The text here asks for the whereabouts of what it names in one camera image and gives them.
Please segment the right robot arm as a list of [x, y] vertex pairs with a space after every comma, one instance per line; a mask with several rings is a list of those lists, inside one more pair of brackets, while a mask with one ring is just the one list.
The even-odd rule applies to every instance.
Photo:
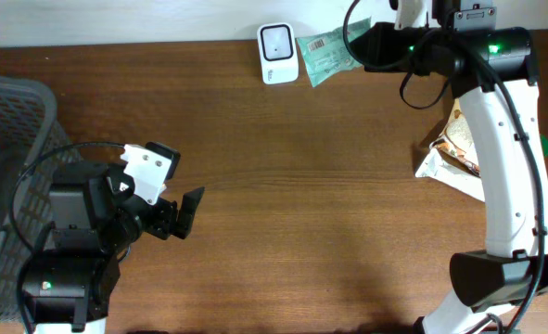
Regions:
[[477, 150], [484, 250], [455, 253], [451, 291], [414, 331], [512, 333], [548, 293], [548, 175], [538, 125], [539, 67], [528, 30], [496, 25], [487, 0], [394, 1], [394, 22], [346, 38], [366, 71], [437, 73], [459, 101]]

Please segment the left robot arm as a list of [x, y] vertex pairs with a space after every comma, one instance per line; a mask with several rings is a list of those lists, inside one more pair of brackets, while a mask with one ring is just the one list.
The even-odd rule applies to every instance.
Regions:
[[77, 161], [55, 170], [53, 221], [22, 266], [17, 302], [28, 333], [102, 333], [120, 278], [121, 253], [143, 234], [189, 236], [204, 195], [148, 202], [134, 194], [122, 164]]

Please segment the teal wipes packet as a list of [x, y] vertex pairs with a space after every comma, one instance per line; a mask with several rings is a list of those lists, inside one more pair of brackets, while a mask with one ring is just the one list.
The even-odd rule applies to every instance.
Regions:
[[362, 66], [347, 50], [342, 27], [331, 32], [300, 37], [298, 45], [312, 87], [339, 72], [352, 71]]

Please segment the green lidded jar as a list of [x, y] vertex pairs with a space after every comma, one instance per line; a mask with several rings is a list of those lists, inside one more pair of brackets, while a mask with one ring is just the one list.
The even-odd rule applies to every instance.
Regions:
[[544, 157], [548, 157], [548, 139], [545, 135], [540, 134], [542, 152]]

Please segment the white bamboo print tube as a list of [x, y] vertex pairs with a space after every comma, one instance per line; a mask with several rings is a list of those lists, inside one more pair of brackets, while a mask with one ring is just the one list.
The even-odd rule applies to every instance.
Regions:
[[474, 199], [485, 201], [481, 179], [451, 165], [441, 157], [440, 152], [435, 148], [428, 152], [416, 169], [414, 176], [416, 178], [428, 177], [435, 179]]

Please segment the beige snack bag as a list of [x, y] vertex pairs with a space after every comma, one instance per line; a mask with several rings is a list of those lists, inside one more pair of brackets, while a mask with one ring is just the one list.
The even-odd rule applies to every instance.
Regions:
[[447, 123], [439, 136], [430, 145], [457, 159], [474, 176], [480, 177], [478, 156], [471, 130], [460, 107], [459, 99], [453, 101]]

